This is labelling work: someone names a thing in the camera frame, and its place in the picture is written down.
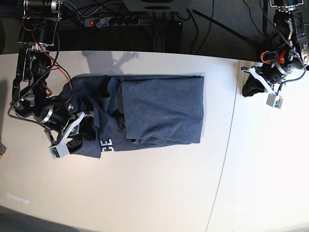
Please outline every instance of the metal bracket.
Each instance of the metal bracket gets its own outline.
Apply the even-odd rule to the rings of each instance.
[[[271,2],[271,0],[269,0],[269,4],[270,4],[271,7],[279,7],[279,8],[281,7],[281,6],[273,5],[272,2]],[[289,9],[289,8],[294,8],[294,7],[296,7],[296,6],[303,5],[303,4],[304,4],[304,0],[301,0],[301,2],[298,3],[297,5],[293,5],[293,6],[282,6],[282,7],[285,7],[285,8],[287,8],[287,9]]]
[[[79,126],[79,124],[81,123],[81,121],[83,120],[83,118],[85,117],[85,113],[84,112],[80,112],[78,114],[78,117],[75,121],[73,121],[70,126],[66,129],[64,135],[60,138],[60,141],[56,142],[55,146],[51,146],[49,147],[49,151],[52,154],[53,158],[62,158],[68,154],[70,154],[69,149],[67,147],[67,145],[65,144],[65,139],[68,138],[68,136],[70,135],[70,133],[73,131],[73,129],[77,126]]]
[[[268,93],[276,95],[276,92],[267,84],[266,80],[256,72],[255,66],[252,66],[250,68],[241,67],[241,71],[251,74],[255,79],[261,82],[261,84],[264,86]]]

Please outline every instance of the table surface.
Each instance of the table surface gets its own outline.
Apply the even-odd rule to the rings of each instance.
[[[278,110],[266,105],[267,94],[242,97],[247,75],[239,68],[252,62],[161,53],[61,52],[59,63],[72,76],[203,73],[205,119],[198,145],[53,160],[40,127],[6,116],[16,63],[16,54],[0,56],[0,91],[7,96],[2,98],[5,104],[0,102],[0,135],[7,147],[0,160],[0,205],[105,232],[308,230],[307,75],[284,88]],[[291,77],[299,75],[295,71]],[[55,93],[64,84],[57,72],[48,78]]]
[[[239,61],[140,52],[61,52],[71,76],[91,74],[203,74],[205,120],[200,144],[130,152],[100,159],[70,155],[53,160],[39,126],[4,116],[0,205],[82,229],[105,232],[205,231],[224,162],[237,89]],[[17,54],[0,56],[5,115]],[[47,79],[59,93],[66,79]],[[10,193],[30,204],[12,200]]]

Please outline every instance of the gray fabric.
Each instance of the gray fabric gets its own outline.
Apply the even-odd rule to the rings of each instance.
[[[97,134],[94,141],[74,138],[74,154],[99,158],[101,151],[200,142],[203,77],[78,76],[72,84],[74,111],[93,111]],[[65,86],[60,97],[69,94]]]

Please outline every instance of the gray carpet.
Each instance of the gray carpet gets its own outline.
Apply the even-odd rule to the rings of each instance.
[[[245,1],[251,9],[253,20],[262,32],[263,16],[258,1]],[[195,9],[208,17],[211,17],[212,0],[194,0],[189,9]],[[274,9],[269,9],[268,15],[272,18],[274,15]],[[195,53],[207,34],[210,22],[196,14],[193,14],[193,16],[199,28],[199,37],[194,48]],[[262,42],[264,39],[254,27],[254,24],[250,19],[249,10],[242,0],[230,0],[228,3],[225,0],[214,0],[213,19],[239,34],[258,42]],[[268,26],[268,32],[269,34],[274,32],[271,25]],[[184,23],[182,53],[190,53],[188,46],[185,46],[185,44],[191,44],[195,33],[196,29],[192,20]],[[256,58],[255,48],[251,44],[239,39],[237,36],[214,23],[212,23],[210,33],[198,54],[246,60],[255,60]]]

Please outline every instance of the small label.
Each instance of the small label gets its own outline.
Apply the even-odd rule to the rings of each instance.
[[[10,194],[10,193],[7,193],[6,196],[7,196],[8,198],[11,198],[11,199],[15,200],[15,201],[24,202],[25,204],[30,204],[30,201],[28,201],[28,200],[26,200],[26,199],[21,199],[21,198],[19,198],[19,197],[16,197],[16,196]]]

